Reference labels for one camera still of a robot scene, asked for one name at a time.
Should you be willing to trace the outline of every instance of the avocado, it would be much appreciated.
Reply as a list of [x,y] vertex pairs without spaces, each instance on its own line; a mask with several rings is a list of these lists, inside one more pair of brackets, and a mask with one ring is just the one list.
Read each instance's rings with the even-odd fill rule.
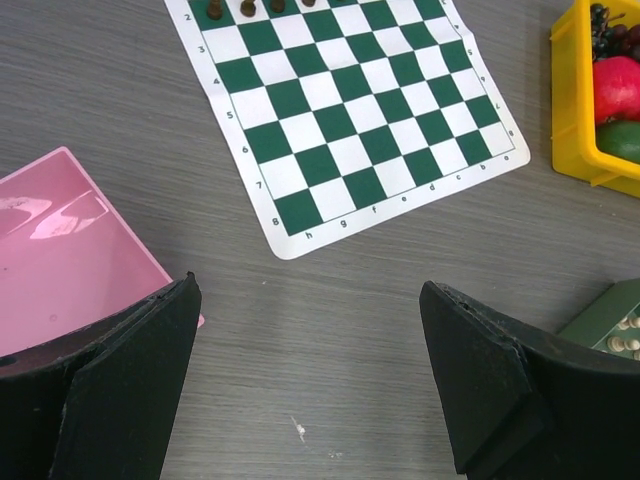
[[601,152],[640,164],[640,122],[617,121],[596,130]]

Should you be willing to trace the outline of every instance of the yellow basket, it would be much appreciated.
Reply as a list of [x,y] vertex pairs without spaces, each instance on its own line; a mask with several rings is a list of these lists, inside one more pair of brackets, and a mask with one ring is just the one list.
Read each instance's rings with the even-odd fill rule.
[[[640,165],[596,147],[591,54],[591,3],[576,0],[551,30],[553,168],[559,173],[640,197]],[[637,0],[604,0],[619,22],[640,23]]]

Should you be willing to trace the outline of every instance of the pink box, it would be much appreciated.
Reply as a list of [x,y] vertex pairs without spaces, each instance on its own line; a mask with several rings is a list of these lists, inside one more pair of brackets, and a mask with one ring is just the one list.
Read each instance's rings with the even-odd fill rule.
[[67,148],[0,180],[0,357],[171,281]]

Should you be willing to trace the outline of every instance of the red apple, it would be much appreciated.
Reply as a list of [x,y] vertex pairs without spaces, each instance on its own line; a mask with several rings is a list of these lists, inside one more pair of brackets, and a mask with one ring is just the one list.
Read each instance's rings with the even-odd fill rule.
[[593,64],[596,125],[611,120],[640,121],[640,63],[612,57]]

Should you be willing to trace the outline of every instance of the wood grain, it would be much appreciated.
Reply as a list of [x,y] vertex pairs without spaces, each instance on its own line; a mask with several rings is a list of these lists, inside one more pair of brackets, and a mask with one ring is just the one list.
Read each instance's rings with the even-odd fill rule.
[[457,2],[528,167],[283,262],[162,2],[2,3],[0,175],[70,147],[169,272],[202,287],[163,480],[457,478],[422,283],[555,330],[640,276],[638,200],[550,167],[548,33],[569,4]]

